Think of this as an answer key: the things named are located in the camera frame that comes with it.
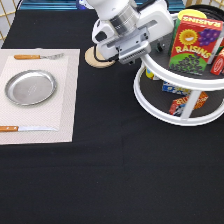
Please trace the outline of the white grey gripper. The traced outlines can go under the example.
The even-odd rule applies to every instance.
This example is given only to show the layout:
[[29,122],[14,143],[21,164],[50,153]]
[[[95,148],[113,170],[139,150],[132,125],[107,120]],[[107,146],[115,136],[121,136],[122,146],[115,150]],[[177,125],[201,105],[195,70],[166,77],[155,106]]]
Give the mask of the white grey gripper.
[[[104,61],[132,63],[151,52],[150,43],[171,33],[174,22],[167,0],[148,0],[138,6],[134,0],[91,0],[98,20],[92,31],[94,52]],[[156,44],[157,52],[164,46]]]

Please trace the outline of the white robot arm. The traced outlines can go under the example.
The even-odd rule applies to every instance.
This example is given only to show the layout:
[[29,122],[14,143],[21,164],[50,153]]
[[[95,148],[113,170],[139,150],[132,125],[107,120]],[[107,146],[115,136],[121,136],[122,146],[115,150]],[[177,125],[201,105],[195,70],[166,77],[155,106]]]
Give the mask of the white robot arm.
[[88,0],[98,20],[92,41],[105,60],[132,63],[151,52],[150,43],[171,33],[173,18],[167,0]]

